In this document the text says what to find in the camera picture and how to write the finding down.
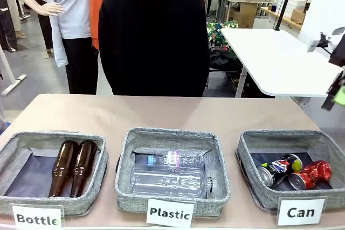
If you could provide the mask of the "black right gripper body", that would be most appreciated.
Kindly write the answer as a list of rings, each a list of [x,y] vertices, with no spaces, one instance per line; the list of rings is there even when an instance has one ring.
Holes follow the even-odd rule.
[[[340,87],[343,85],[343,82],[344,82],[344,71],[342,71],[341,73],[337,75],[335,80],[332,82],[327,94],[331,96],[335,96],[338,93]]]

